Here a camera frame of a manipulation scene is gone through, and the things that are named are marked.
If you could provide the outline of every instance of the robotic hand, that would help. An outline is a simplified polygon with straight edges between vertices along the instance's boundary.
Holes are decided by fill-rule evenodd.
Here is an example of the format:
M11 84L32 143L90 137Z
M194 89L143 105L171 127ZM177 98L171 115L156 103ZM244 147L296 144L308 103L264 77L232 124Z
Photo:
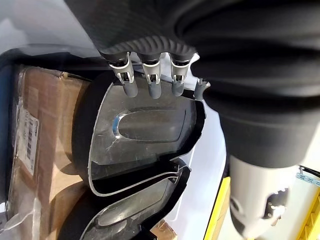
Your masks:
M320 119L320 2L65 1L129 97L138 94L130 52L155 99L160 54L170 53L172 93L180 96L198 52L191 71L210 83L203 98L220 116L233 224L246 238L261 235L284 212Z

